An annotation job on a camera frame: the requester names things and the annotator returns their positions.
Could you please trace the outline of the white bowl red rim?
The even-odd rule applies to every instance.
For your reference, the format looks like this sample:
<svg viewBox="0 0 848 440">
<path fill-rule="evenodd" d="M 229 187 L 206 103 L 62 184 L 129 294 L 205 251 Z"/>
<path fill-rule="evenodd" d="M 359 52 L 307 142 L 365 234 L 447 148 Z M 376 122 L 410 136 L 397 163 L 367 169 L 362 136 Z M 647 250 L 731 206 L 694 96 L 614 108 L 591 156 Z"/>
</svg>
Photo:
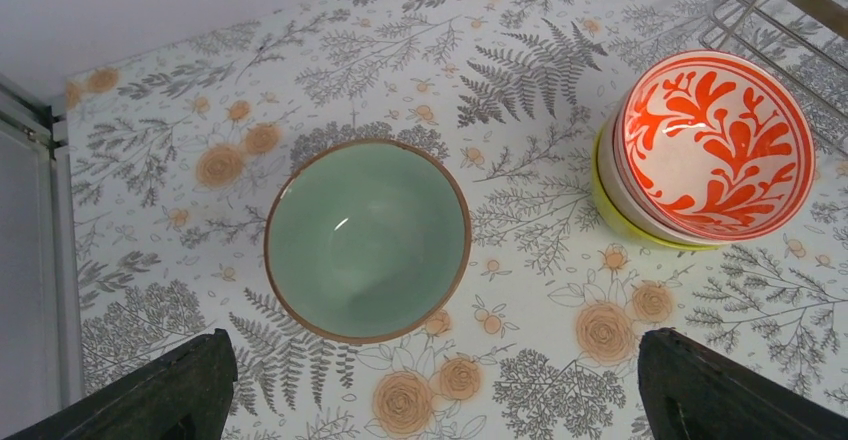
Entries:
<svg viewBox="0 0 848 440">
<path fill-rule="evenodd" d="M 763 68 L 716 50 L 674 54 L 643 73 L 623 99 L 613 144 L 641 207 L 721 243 L 780 229 L 814 183 L 799 103 Z"/>
</svg>

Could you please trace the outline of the yellow bowl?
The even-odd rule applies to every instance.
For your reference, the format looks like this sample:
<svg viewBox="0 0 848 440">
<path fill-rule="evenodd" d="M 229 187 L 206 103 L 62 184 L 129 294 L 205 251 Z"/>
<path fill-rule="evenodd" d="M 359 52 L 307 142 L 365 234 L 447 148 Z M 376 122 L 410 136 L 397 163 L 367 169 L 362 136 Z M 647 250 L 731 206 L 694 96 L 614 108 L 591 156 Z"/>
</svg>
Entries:
<svg viewBox="0 0 848 440">
<path fill-rule="evenodd" d="M 612 203 L 601 182 L 598 170 L 598 155 L 602 136 L 603 130 L 600 130 L 595 136 L 593 145 L 591 160 L 591 196 L 595 209 L 612 231 L 616 232 L 620 237 L 626 238 L 630 242 L 645 246 L 662 246 L 667 249 L 692 252 L 718 250 L 723 248 L 723 245 L 696 245 L 667 241 L 645 232 L 627 219 Z"/>
</svg>

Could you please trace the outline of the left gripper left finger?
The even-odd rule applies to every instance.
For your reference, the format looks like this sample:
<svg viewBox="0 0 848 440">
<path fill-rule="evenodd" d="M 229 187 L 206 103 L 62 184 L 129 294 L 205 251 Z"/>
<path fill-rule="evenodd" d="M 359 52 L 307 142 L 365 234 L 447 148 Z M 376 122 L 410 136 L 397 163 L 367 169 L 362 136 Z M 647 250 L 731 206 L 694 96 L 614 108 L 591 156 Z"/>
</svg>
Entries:
<svg viewBox="0 0 848 440">
<path fill-rule="evenodd" d="M 228 333 L 199 335 L 12 439 L 219 439 L 238 367 Z"/>
</svg>

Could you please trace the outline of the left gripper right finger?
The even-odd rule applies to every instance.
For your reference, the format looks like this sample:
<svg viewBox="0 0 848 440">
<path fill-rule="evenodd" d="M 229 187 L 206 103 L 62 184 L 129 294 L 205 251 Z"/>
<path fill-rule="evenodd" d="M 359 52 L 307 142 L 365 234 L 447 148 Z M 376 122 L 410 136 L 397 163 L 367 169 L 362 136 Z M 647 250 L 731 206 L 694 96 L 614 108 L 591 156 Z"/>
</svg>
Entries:
<svg viewBox="0 0 848 440">
<path fill-rule="evenodd" d="M 671 328 L 639 344 L 638 386 L 656 439 L 845 439 L 847 418 Z"/>
</svg>

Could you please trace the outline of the pale green pink-base bowl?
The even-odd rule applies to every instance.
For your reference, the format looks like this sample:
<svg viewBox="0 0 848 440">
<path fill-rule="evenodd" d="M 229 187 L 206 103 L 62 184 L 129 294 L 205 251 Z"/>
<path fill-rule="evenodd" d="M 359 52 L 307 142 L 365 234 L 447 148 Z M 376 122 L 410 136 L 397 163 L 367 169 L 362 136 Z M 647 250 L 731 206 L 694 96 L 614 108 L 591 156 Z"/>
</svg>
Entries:
<svg viewBox="0 0 848 440">
<path fill-rule="evenodd" d="M 324 150 L 289 177 L 270 207 L 263 255 L 291 318 L 323 338 L 368 344 L 440 310 L 471 243 L 466 198 L 444 164 L 367 138 Z"/>
</svg>

